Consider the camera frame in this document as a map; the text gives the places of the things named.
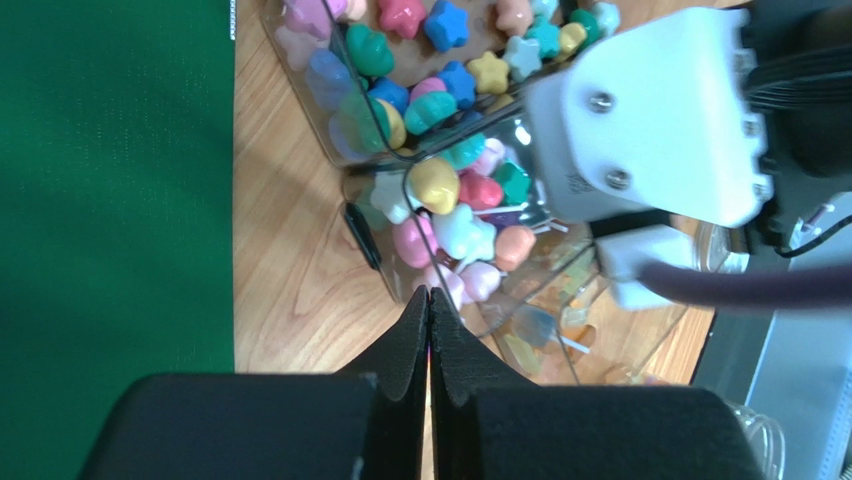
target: black cable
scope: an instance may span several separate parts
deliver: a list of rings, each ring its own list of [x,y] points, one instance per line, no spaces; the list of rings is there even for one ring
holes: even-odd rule
[[[815,249],[816,247],[822,245],[823,243],[826,242],[826,240],[828,240],[829,238],[834,236],[835,233],[839,232],[841,229],[843,229],[843,227],[845,227],[849,224],[852,224],[852,215],[849,215],[848,217],[844,218],[843,220],[835,223],[834,225],[832,225],[831,227],[826,229],[824,232],[817,235],[817,238],[811,240],[810,242],[802,245],[799,248],[796,248],[794,250],[790,250],[790,249],[787,249],[787,248],[776,248],[775,252],[778,253],[778,255],[781,255],[783,258],[798,257],[799,255],[803,255],[805,253],[808,253],[811,250]]]

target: candy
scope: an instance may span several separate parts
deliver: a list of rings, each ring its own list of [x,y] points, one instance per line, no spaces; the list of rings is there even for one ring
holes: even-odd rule
[[[340,15],[344,22],[357,22],[367,13],[367,0],[349,0],[346,10]]]
[[[485,135],[476,133],[441,152],[456,170],[470,166],[485,151]]]
[[[474,262],[459,275],[464,282],[464,291],[474,302],[484,302],[500,286],[503,278],[500,270],[483,262]]]
[[[512,272],[530,256],[535,245],[535,234],[529,227],[514,225],[497,235],[495,264],[505,272]]]
[[[503,201],[503,187],[492,178],[466,173],[461,176],[459,201],[474,210],[494,208]]]
[[[451,48],[467,43],[470,32],[467,28],[467,12],[448,0],[438,0],[423,22],[423,31],[435,50],[447,52]]]
[[[595,2],[591,8],[591,14],[598,22],[601,38],[611,37],[621,25],[621,14],[618,5],[606,2]]]
[[[538,53],[540,49],[538,40],[525,40],[521,37],[509,39],[503,60],[509,64],[512,80],[523,82],[527,77],[541,70],[541,57]]]
[[[459,198],[459,176],[441,157],[432,157],[411,167],[408,186],[410,195],[432,213],[452,212]]]
[[[564,62],[577,53],[580,45],[586,41],[586,27],[579,23],[569,23],[559,30],[559,55],[557,62]]]
[[[417,229],[416,222],[423,229],[424,236]],[[403,262],[413,268],[423,268],[429,265],[429,258],[438,251],[438,241],[432,231],[429,217],[415,216],[393,227],[393,245]]]
[[[578,8],[571,12],[571,23],[579,23],[586,30],[586,39],[580,44],[580,51],[588,48],[589,45],[598,41],[601,36],[598,21],[595,16],[582,8]]]
[[[340,153],[340,156],[350,162],[361,163],[370,158],[370,155],[363,153],[364,147],[352,146],[350,140],[343,133],[340,125],[339,114],[332,115],[328,119],[328,136],[331,137],[331,144]]]
[[[408,137],[408,132],[405,130],[405,122],[402,121],[402,117],[399,115],[399,112],[393,108],[393,105],[384,100],[376,101],[384,108],[388,117],[388,124],[390,127],[390,135],[388,135],[387,138],[388,145],[390,145],[392,149],[396,150],[405,143],[405,139]]]
[[[556,9],[559,8],[559,0],[530,0],[530,8],[536,17],[544,17],[550,21]]]
[[[494,180],[503,187],[503,205],[523,205],[532,186],[532,180],[527,172],[511,162],[506,162],[497,168]]]
[[[376,173],[373,191],[370,193],[370,205],[384,213],[394,225],[399,225],[411,216],[411,209],[405,201],[402,178],[403,172]],[[408,200],[412,208],[420,208],[416,198],[408,197]]]
[[[362,75],[381,77],[393,70],[393,53],[384,33],[374,32],[365,25],[352,25],[346,31],[346,48],[352,63]]]
[[[438,245],[449,256],[468,263],[494,258],[497,229],[476,218],[469,205],[460,203],[447,215],[433,215],[432,227]]]
[[[494,52],[485,52],[480,58],[467,62],[467,71],[476,81],[477,93],[499,95],[509,89],[509,64],[497,58]]]
[[[344,114],[340,118],[344,133],[357,135],[357,140],[347,137],[350,145],[363,145],[363,150],[368,153],[387,149],[383,137],[390,138],[390,119],[381,103],[370,97],[365,100],[360,93],[353,91],[340,103],[340,111]],[[381,130],[376,127],[376,120]]]
[[[532,22],[529,0],[497,0],[497,28],[506,35],[522,37]]]
[[[411,102],[405,111],[405,127],[420,135],[456,113],[456,100],[447,92],[429,92]]]
[[[317,105],[331,112],[338,109],[353,86],[346,65],[324,48],[315,51],[308,60],[305,82]]]
[[[503,142],[496,138],[489,138],[485,140],[485,150],[482,151],[479,158],[467,167],[465,171],[488,176],[494,172],[497,164],[504,158],[506,158],[506,147],[503,145]]]
[[[429,92],[446,92],[447,86],[444,84],[444,81],[437,77],[429,77],[420,83],[418,83],[413,89],[411,89],[411,101],[413,102],[419,97],[429,93]]]
[[[535,17],[532,28],[524,38],[538,41],[539,57],[542,59],[555,58],[559,55],[559,27],[550,23],[549,17]]]
[[[464,282],[461,277],[453,273],[449,268],[438,265],[438,271],[435,270],[435,267],[429,265],[423,270],[423,275],[416,280],[414,280],[413,290],[416,290],[420,285],[426,285],[428,288],[444,288],[444,284],[441,282],[441,278],[443,277],[444,282],[447,284],[447,288],[450,289],[447,293],[447,296],[450,297],[453,301],[453,305],[455,305],[456,310],[461,309],[462,301],[465,296],[464,291]]]
[[[426,7],[420,0],[379,0],[382,15],[379,25],[386,32],[396,32],[411,40],[426,18]]]
[[[283,26],[275,30],[275,40],[287,52],[287,64],[297,72],[308,66],[311,55],[317,49],[328,47],[328,40],[320,40],[305,32],[294,32]]]
[[[346,10],[346,0],[326,0],[331,14],[337,18]],[[284,25],[294,32],[307,32],[320,40],[331,37],[331,19],[323,2],[317,0],[285,0]]]
[[[368,94],[376,100],[384,100],[390,103],[400,115],[405,115],[409,101],[408,90],[395,84],[393,80],[385,77],[379,78]]]
[[[444,82],[447,92],[456,99],[458,108],[467,110],[473,106],[476,101],[476,81],[461,62],[453,60],[447,63],[435,76]]]

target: star-shaped candy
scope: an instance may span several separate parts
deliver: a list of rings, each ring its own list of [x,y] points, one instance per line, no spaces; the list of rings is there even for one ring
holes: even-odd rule
[[[461,47],[467,43],[470,36],[467,12],[447,0],[438,0],[432,7],[429,18],[423,22],[423,31],[439,52]]]
[[[455,60],[449,62],[435,76],[444,81],[447,93],[456,99],[459,109],[466,110],[473,106],[473,102],[476,101],[476,81],[461,62]]]
[[[325,0],[334,18],[346,11],[347,0]],[[331,37],[331,19],[322,1],[286,0],[284,25],[294,32],[307,32],[320,40]]]
[[[400,37],[411,40],[417,35],[420,24],[426,18],[426,7],[420,0],[379,0],[382,15],[379,24],[386,32],[396,32]]]
[[[559,55],[559,27],[550,23],[547,17],[535,17],[532,28],[527,31],[524,38],[538,40],[540,47],[538,55],[542,59],[555,58]]]
[[[320,40],[306,32],[294,32],[285,26],[275,30],[275,40],[287,52],[290,68],[297,72],[308,66],[308,60],[317,49],[328,48],[328,40]]]
[[[506,35],[522,37],[533,21],[528,0],[497,0],[497,28]]]
[[[540,48],[538,40],[525,40],[521,37],[509,39],[503,60],[509,64],[512,80],[523,82],[527,77],[541,70],[541,57],[538,54]]]
[[[370,194],[370,205],[380,210],[394,225],[399,225],[411,216],[402,188],[403,172],[379,172],[376,174],[375,187]],[[422,205],[417,199],[408,197],[415,209]]]
[[[509,89],[509,64],[497,58],[494,52],[485,52],[476,60],[467,62],[467,71],[476,81],[477,93],[499,95]]]

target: yellow candy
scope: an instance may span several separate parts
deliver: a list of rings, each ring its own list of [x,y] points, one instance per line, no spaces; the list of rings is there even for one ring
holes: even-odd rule
[[[432,157],[413,167],[408,175],[410,193],[432,213],[446,215],[459,198],[459,176],[441,157]]]
[[[385,107],[385,112],[388,114],[388,123],[390,124],[388,144],[392,149],[396,150],[405,143],[405,139],[408,137],[408,132],[405,130],[405,122],[402,120],[402,115],[393,108],[393,105],[381,99],[377,101]]]
[[[477,93],[500,95],[509,89],[509,64],[497,58],[494,52],[485,52],[467,62],[467,71],[476,81]]]
[[[504,93],[503,95],[497,97],[497,100],[495,100],[490,107],[485,109],[485,114],[491,115],[492,113],[496,112],[497,110],[500,110],[501,108],[514,101],[515,99],[511,95],[509,95],[508,93]]]
[[[580,45],[586,41],[586,27],[579,23],[569,23],[559,30],[559,55],[557,62],[564,62],[577,53]]]

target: orange candy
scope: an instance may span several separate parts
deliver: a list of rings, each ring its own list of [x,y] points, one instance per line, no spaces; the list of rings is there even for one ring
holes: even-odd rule
[[[513,225],[506,228],[497,235],[495,244],[495,264],[504,272],[511,272],[518,268],[535,245],[535,233],[521,225]]]

